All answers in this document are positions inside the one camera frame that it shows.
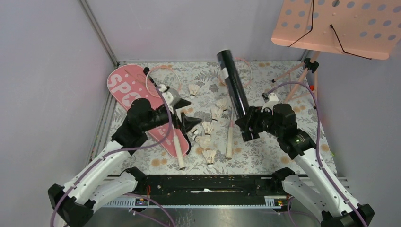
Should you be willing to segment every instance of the black cylinder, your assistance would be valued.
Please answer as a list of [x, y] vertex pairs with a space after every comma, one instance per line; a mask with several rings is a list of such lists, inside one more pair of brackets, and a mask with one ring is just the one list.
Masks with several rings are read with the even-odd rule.
[[[242, 87], [241, 79], [237, 69], [235, 68], [234, 59], [230, 50], [223, 50], [217, 54], [217, 60], [221, 68], [221, 77], [227, 84], [228, 94], [230, 95], [233, 109], [240, 119], [246, 115], [249, 109], [248, 99], [245, 96], [244, 88]], [[241, 130], [241, 135], [244, 141], [251, 138], [249, 131]]]

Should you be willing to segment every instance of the floral tablecloth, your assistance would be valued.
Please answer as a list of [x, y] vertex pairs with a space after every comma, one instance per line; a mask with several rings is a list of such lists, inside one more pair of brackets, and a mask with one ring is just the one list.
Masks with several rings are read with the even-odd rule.
[[[250, 105], [262, 106], [264, 101], [262, 93], [270, 90], [275, 85], [288, 81], [285, 77], [275, 84], [271, 80], [293, 66], [299, 64], [298, 61], [273, 61], [273, 62], [251, 62], [253, 80], [245, 89], [246, 96]], [[211, 121], [210, 108], [214, 103], [223, 97], [228, 96], [227, 88], [219, 83], [217, 78], [219, 66], [216, 62], [165, 62], [165, 63], [138, 63], [142, 67], [155, 67], [166, 65], [174, 69], [181, 79], [183, 89], [180, 95], [189, 100], [188, 84], [198, 84], [199, 94], [192, 99], [192, 104], [184, 109], [188, 116], [200, 117], [205, 121]], [[292, 73], [292, 80], [296, 80], [299, 72]], [[283, 101], [290, 91], [290, 87], [282, 87], [276, 90], [279, 99]], [[295, 96], [305, 92], [300, 88]], [[298, 127], [316, 139], [316, 111], [313, 109], [312, 98], [305, 96], [289, 102], [296, 112]], [[126, 116], [123, 107], [117, 104], [108, 139], [115, 133], [122, 124]], [[227, 130], [229, 114], [224, 114], [215, 125], [212, 133], [211, 146], [217, 150], [215, 163], [212, 169], [207, 168], [206, 160], [202, 155], [202, 150], [191, 140], [192, 150], [184, 158], [187, 166], [186, 170], [178, 171], [177, 160], [171, 157], [161, 146], [147, 150], [138, 150], [133, 157], [125, 160], [111, 174], [118, 175], [126, 168], [136, 166], [148, 175], [209, 175], [209, 174], [271, 174], [283, 167], [290, 167], [297, 174], [304, 174], [304, 171], [284, 153], [275, 138], [267, 133], [261, 133], [260, 139], [244, 143], [238, 127], [234, 128], [233, 137], [233, 158], [225, 159]], [[322, 130], [320, 151], [329, 168], [336, 173], [336, 167], [331, 156], [326, 137]], [[145, 145], [155, 143], [149, 136]]]

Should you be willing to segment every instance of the racket grip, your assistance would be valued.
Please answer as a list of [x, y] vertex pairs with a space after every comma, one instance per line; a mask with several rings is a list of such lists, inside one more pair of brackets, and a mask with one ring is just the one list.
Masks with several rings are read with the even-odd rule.
[[181, 145], [180, 141], [178, 140], [178, 136], [175, 133], [173, 136], [173, 143], [175, 147], [175, 153], [177, 155], [178, 167], [180, 168], [180, 170], [184, 170], [185, 164], [184, 164], [183, 152], [181, 151]]
[[230, 160], [233, 153], [231, 145], [233, 143], [233, 127], [228, 128], [227, 136], [227, 147], [226, 147], [226, 159]]

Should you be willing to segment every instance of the white wall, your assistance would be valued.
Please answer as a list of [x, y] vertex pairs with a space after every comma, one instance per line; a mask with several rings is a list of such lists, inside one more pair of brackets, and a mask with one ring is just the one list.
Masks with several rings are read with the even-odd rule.
[[121, 61], [216, 61], [228, 48], [250, 60], [299, 60], [270, 39], [281, 0], [89, 0]]
[[0, 7], [0, 226], [49, 225], [86, 161], [113, 70], [77, 0]]
[[399, 226], [401, 45], [385, 61], [322, 53], [318, 62], [318, 100], [337, 170], [375, 210], [371, 226]]

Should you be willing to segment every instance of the shuttlecock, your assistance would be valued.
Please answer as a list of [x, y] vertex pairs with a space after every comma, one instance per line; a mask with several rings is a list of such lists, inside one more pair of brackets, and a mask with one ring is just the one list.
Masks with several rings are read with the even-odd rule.
[[217, 122], [217, 120], [223, 114], [223, 110], [218, 107], [215, 107], [215, 106], [211, 108], [211, 112], [212, 112], [212, 122], [213, 123]]
[[223, 113], [227, 114], [228, 112], [228, 99], [227, 98], [222, 98], [217, 100], [216, 105], [223, 110]]
[[206, 159], [206, 163], [208, 164], [208, 168], [209, 169], [213, 168], [214, 156], [216, 155], [216, 150], [206, 149], [206, 150], [203, 150], [202, 154]]
[[210, 122], [202, 122], [203, 129], [205, 130], [205, 136], [210, 138], [210, 135], [213, 131], [213, 123]]
[[198, 130], [197, 127], [193, 127], [193, 128], [190, 130], [190, 132], [191, 132], [192, 134], [194, 134], [194, 135], [199, 135], [199, 130]]
[[210, 138], [207, 136], [193, 136], [192, 139], [203, 149], [209, 148]]
[[190, 94], [189, 98], [190, 99], [194, 99], [195, 95], [198, 93], [200, 87], [198, 85], [196, 85], [196, 84], [190, 84], [188, 86], [188, 89], [189, 89], [189, 94]]

